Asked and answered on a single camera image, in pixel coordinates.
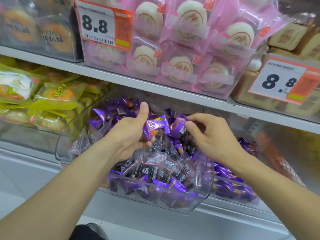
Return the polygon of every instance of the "floor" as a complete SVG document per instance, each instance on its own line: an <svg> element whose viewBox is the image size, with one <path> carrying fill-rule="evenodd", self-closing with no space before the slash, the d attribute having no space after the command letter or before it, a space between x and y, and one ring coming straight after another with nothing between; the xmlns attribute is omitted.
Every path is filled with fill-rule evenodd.
<svg viewBox="0 0 320 240"><path fill-rule="evenodd" d="M0 192L0 219L5 217L16 207L21 205L25 201L24 198L18 197L12 194ZM103 228L107 234L109 240L170 240L168 238L163 238L160 236L152 235L142 231L130 229L127 227L115 225L106 221L98 220L95 218L82 216L78 221L78 224L96 223Z"/></svg>

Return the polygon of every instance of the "hand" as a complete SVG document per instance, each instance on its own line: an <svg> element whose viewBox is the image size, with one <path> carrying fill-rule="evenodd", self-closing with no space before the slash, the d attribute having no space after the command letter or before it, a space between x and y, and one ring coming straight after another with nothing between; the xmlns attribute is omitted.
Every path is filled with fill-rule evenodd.
<svg viewBox="0 0 320 240"><path fill-rule="evenodd" d="M238 143L224 118L205 113L195 113L187 117L185 127L195 138L199 149L210 159L225 166L234 165L239 158L248 154ZM202 133L194 122L205 126Z"/></svg>
<svg viewBox="0 0 320 240"><path fill-rule="evenodd" d="M143 135L142 127L148 119L149 106L147 103L140 104L139 114L136 118L121 119L110 132L101 141L110 141L113 146L117 147L116 162L129 158L135 150L150 148L153 137L150 141Z"/></svg>

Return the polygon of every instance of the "black fabric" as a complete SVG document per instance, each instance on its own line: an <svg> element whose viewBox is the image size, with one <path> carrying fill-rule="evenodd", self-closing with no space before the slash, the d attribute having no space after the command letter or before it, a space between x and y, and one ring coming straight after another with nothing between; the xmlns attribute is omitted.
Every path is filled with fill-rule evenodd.
<svg viewBox="0 0 320 240"><path fill-rule="evenodd" d="M69 240L105 240L98 233L94 232L87 225L77 225Z"/></svg>

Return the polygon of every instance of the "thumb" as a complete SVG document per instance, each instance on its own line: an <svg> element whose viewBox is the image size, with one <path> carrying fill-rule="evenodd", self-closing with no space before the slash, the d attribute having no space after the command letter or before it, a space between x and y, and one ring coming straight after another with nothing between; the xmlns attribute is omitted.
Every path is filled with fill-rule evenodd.
<svg viewBox="0 0 320 240"><path fill-rule="evenodd" d="M143 126L146 120L148 119L148 115L149 115L149 105L146 102L142 102L140 104L140 110L136 118L136 122L140 126Z"/></svg>
<svg viewBox="0 0 320 240"><path fill-rule="evenodd" d="M197 142L203 141L205 139L205 135L201 132L198 126L192 121L186 121L184 126L190 132L190 134L195 138Z"/></svg>

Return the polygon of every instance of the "white metal shelf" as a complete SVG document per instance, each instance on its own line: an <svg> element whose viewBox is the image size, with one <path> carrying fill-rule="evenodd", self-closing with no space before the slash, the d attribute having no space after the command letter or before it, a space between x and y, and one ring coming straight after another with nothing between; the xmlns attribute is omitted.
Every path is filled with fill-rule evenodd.
<svg viewBox="0 0 320 240"><path fill-rule="evenodd" d="M241 114L256 118L259 120L264 120L267 122L276 123L279 125L289 126L296 129L301 129L313 133L320 134L320 124L270 112L262 109L253 108L250 106L238 104L232 98L229 98L227 101L220 100L217 98L212 98L192 92L187 92L179 90L176 88L171 88L156 83L139 80L133 77L124 76L120 74L115 74L112 72L107 72L95 68L86 67L84 62L80 63L71 63L68 61L58 60L55 58L42 56L18 49L8 48L5 46L0 46L0 54L5 56L10 56L37 64L45 65L48 67L53 67L68 72L77 73L84 76L93 77L96 79L112 82L115 84L124 85L127 87L132 87L148 92L153 92L156 94L161 94L171 98L200 104L214 109L220 109L223 111Z"/></svg>

